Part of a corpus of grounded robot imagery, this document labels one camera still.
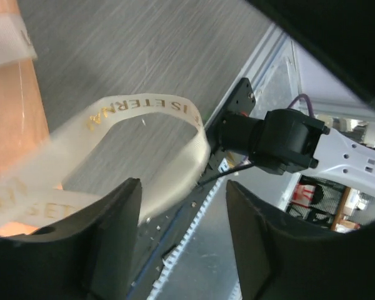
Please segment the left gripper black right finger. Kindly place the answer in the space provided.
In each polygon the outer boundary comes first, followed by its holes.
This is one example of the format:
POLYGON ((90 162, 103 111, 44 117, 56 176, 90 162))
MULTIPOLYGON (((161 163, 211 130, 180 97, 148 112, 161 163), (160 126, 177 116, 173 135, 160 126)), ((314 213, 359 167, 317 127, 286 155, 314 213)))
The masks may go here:
POLYGON ((226 204, 243 299, 375 299, 375 221, 334 232, 236 181, 227 182, 226 204))

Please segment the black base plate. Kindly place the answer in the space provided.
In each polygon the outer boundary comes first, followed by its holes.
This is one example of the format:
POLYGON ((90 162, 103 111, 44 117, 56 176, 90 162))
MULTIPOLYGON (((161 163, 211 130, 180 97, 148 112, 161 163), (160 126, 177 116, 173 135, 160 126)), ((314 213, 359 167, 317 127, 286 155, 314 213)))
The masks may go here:
POLYGON ((249 79, 243 77, 235 85, 206 128, 211 152, 206 169, 197 184, 199 188, 228 173, 218 170, 227 153, 249 155, 249 140, 254 126, 254 121, 249 118, 249 113, 255 105, 256 99, 251 83, 249 79))

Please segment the cream ribbon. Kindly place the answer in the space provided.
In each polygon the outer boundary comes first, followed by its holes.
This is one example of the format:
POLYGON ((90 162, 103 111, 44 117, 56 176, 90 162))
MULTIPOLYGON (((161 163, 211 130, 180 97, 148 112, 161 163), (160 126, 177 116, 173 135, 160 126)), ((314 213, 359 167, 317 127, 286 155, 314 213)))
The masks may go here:
POLYGON ((132 133, 119 123, 145 115, 171 116, 196 129, 174 158, 145 184, 139 220, 145 221, 182 201, 198 182, 210 146, 199 109, 190 100, 168 94, 105 96, 57 128, 38 150, 0 175, 0 228, 21 221, 39 228, 50 217, 29 216, 32 208, 53 203, 76 213, 98 201, 92 194, 60 191, 57 185, 88 167, 102 173, 114 161, 123 171, 135 165, 132 133))

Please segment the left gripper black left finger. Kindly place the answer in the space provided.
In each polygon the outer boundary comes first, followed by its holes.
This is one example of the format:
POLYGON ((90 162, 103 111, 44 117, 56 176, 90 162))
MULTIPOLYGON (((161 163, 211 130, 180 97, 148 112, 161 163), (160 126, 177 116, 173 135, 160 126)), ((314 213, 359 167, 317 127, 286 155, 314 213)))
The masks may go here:
POLYGON ((129 178, 61 221, 0 237, 0 299, 125 299, 141 199, 129 178))

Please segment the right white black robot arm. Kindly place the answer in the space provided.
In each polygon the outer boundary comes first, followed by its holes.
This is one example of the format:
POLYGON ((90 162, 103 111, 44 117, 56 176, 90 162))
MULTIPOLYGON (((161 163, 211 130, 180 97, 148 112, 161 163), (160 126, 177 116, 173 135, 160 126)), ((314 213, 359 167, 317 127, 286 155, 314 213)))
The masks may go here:
POLYGON ((216 138, 269 174, 301 173, 375 197, 375 150, 299 111, 277 109, 264 119, 229 112, 216 138))

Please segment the kraft wrapping paper sheet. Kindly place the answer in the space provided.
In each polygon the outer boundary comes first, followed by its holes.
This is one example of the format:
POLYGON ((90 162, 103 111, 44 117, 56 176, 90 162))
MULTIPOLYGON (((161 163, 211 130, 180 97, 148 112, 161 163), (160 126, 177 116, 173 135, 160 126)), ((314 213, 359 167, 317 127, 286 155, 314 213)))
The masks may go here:
POLYGON ((17 1, 0 1, 0 174, 49 135, 33 50, 17 1))

